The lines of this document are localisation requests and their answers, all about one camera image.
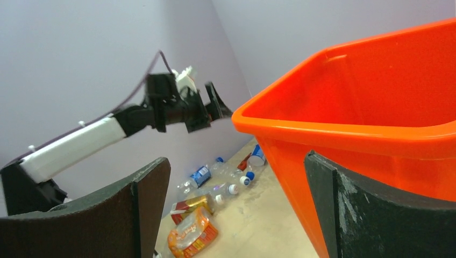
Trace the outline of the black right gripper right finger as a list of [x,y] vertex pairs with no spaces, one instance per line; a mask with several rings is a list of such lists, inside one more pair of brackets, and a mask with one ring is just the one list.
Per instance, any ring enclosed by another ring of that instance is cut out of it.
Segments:
[[455,257],[455,202],[388,186],[314,151],[303,163],[329,257]]

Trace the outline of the small clear white-cap bottle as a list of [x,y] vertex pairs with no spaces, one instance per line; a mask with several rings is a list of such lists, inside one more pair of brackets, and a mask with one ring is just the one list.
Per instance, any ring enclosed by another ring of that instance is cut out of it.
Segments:
[[195,196],[209,195],[217,205],[224,205],[232,198],[235,198],[239,193],[239,188],[236,184],[222,183],[215,185],[205,185],[196,190]]

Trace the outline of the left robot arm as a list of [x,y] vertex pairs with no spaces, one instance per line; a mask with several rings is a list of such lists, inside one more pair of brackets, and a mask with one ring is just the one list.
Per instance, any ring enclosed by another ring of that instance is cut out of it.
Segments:
[[67,193],[54,182],[54,176],[147,127],[164,133],[168,125],[183,123],[191,133],[232,116],[211,82],[205,84],[210,101],[203,103],[187,71],[148,74],[143,85],[141,104],[119,107],[3,167],[1,180],[8,216],[46,212],[63,204]]

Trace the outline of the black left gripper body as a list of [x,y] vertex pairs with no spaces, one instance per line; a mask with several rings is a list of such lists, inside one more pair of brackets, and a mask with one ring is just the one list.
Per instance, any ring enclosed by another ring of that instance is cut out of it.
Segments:
[[200,91],[191,87],[177,89],[176,124],[185,124],[187,132],[192,133],[210,126],[208,111],[202,102]]

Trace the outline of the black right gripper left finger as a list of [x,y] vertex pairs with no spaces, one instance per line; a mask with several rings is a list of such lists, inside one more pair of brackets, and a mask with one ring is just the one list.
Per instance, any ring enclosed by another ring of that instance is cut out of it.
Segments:
[[15,161],[1,170],[7,216],[1,257],[153,257],[171,167],[157,158],[129,176],[64,202]]

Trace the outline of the orange plastic bin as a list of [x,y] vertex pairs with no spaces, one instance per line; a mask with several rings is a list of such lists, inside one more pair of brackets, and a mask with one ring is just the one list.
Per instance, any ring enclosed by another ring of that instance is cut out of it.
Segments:
[[455,202],[455,19],[326,48],[232,116],[253,135],[320,257],[304,159]]

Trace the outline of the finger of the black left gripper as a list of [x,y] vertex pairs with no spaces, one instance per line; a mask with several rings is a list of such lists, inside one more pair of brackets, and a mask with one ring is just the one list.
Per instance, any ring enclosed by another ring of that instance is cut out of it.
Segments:
[[229,119],[232,117],[233,112],[224,104],[219,94],[217,93],[212,82],[205,84],[206,91],[209,96],[210,102],[205,104],[205,109],[211,121],[220,119]]

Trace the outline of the small label clear bottle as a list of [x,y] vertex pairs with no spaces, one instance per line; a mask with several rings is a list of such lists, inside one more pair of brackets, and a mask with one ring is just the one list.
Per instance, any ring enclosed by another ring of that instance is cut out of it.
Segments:
[[246,176],[245,172],[227,163],[216,162],[212,165],[211,169],[211,173],[214,175],[214,177],[217,177],[221,180],[225,180],[233,184],[239,184],[244,187],[247,187],[251,184],[252,180]]

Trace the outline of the pepsi label bottle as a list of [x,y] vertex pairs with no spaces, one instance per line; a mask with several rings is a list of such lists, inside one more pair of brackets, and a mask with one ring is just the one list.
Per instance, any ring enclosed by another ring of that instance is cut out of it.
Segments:
[[224,162],[225,161],[223,158],[218,157],[214,161],[198,168],[194,173],[192,173],[177,186],[178,193],[182,196],[188,196],[193,190],[200,188],[210,178],[212,178],[212,172],[215,171],[216,168]]

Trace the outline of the crushed orange label bottle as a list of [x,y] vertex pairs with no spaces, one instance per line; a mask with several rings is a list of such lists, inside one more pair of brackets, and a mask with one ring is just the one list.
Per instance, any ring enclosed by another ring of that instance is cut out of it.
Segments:
[[169,232],[167,243],[174,257],[194,257],[218,236],[219,229],[211,213],[198,207]]

